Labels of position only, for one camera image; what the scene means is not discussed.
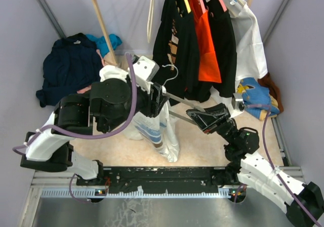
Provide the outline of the white t shirt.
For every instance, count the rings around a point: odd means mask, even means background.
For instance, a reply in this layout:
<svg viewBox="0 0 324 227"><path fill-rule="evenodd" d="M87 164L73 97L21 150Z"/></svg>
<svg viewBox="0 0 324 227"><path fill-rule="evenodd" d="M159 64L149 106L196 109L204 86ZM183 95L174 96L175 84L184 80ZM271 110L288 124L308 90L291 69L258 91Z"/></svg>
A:
<svg viewBox="0 0 324 227"><path fill-rule="evenodd" d="M145 140L151 143L168 162L174 163L178 161L180 146L175 133L176 119L170 115L170 107L170 102L165 102L156 117L136 113L122 134L130 140Z"/></svg>

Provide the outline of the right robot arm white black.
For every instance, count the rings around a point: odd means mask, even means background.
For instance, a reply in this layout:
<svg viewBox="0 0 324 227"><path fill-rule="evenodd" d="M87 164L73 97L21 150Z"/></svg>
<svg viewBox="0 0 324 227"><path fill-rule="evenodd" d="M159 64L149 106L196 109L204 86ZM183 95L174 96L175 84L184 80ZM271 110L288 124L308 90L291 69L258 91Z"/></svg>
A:
<svg viewBox="0 0 324 227"><path fill-rule="evenodd" d="M293 226L320 226L323 215L323 195L318 185L305 184L275 166L271 159L259 152L257 130L238 128L224 104L203 110L189 109L186 114L205 134L217 133L227 144L225 157L226 178L231 184L240 184L256 190L273 202Z"/></svg>

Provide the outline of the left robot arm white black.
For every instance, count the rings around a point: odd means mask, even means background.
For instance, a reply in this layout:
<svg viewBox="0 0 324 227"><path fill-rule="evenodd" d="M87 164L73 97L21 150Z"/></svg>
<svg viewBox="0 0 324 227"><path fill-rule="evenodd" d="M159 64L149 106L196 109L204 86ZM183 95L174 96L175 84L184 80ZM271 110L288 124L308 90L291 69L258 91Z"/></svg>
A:
<svg viewBox="0 0 324 227"><path fill-rule="evenodd" d="M132 85L129 77L95 82L88 92L61 99L45 125L36 133L27 133L20 166L44 172L69 171L99 185L105 180L103 164L78 154L70 141L116 135L138 112L156 117L167 100L157 83L144 90Z"/></svg>

